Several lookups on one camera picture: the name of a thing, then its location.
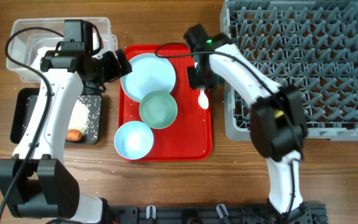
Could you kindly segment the light blue plate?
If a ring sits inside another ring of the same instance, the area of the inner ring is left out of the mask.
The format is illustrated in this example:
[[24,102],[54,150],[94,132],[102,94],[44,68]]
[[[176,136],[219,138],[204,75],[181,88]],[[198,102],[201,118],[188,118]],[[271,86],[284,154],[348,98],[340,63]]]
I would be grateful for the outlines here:
[[177,75],[171,62],[152,53],[136,55],[129,60],[132,71],[121,78],[124,93],[140,103],[153,91],[170,93],[176,84]]

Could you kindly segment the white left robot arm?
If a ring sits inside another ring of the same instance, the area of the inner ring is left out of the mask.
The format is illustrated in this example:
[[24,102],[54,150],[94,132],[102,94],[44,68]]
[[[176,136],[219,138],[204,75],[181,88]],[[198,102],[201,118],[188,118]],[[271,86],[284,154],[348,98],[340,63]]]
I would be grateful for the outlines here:
[[41,59],[40,90],[29,125],[12,157],[0,159],[1,208],[16,218],[65,223],[117,223],[104,198],[80,192],[63,164],[68,125],[84,91],[101,93],[105,83],[132,67],[123,50],[93,47],[97,27],[82,19],[64,22],[62,40]]

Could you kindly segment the orange carrot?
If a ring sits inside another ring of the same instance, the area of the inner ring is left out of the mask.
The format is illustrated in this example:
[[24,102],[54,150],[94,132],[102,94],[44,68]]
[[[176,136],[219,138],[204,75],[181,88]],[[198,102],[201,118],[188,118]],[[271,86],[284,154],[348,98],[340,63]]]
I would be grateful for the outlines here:
[[78,142],[81,141],[83,138],[83,134],[81,131],[77,129],[69,129],[67,131],[66,140],[71,142]]

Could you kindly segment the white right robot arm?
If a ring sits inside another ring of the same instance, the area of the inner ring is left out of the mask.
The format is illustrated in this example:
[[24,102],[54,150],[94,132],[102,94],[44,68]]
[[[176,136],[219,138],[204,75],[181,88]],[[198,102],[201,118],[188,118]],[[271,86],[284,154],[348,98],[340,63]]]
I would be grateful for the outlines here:
[[188,68],[190,86],[212,90],[224,80],[245,100],[250,109],[251,141],[267,160],[268,200],[278,215],[290,216],[303,203],[299,163],[308,131],[300,91],[266,77],[223,33],[211,37],[197,24],[183,38],[195,61]]

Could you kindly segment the light blue bowl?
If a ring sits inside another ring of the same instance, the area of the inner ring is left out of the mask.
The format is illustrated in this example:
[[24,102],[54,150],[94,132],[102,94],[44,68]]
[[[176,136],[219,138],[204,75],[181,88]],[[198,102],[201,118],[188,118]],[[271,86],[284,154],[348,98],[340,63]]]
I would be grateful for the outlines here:
[[152,130],[141,121],[130,121],[120,126],[114,137],[117,153],[128,160],[145,157],[154,145]]

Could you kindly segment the white plastic spoon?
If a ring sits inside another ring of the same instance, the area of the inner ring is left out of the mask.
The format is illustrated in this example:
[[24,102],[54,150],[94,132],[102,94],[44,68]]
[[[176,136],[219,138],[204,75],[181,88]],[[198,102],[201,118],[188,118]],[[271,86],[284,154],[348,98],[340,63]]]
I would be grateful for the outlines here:
[[205,93],[205,89],[200,89],[200,94],[198,97],[198,104],[203,110],[207,110],[209,108],[209,99]]

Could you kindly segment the green bowl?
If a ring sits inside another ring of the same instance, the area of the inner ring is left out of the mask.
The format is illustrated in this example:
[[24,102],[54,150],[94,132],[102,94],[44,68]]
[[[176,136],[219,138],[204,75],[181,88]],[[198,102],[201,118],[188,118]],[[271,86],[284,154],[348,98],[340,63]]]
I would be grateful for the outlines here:
[[165,129],[176,120],[178,105],[166,91],[153,91],[143,97],[139,105],[141,120],[150,128]]

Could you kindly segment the white tissue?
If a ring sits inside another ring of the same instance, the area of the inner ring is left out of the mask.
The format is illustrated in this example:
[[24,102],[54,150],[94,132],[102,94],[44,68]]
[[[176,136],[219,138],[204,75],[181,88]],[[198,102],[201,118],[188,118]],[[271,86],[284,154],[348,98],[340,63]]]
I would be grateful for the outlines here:
[[36,70],[40,70],[41,59],[45,56],[45,53],[49,50],[52,50],[52,48],[51,47],[39,48],[37,51],[37,56],[34,59],[34,61],[32,62],[31,67]]

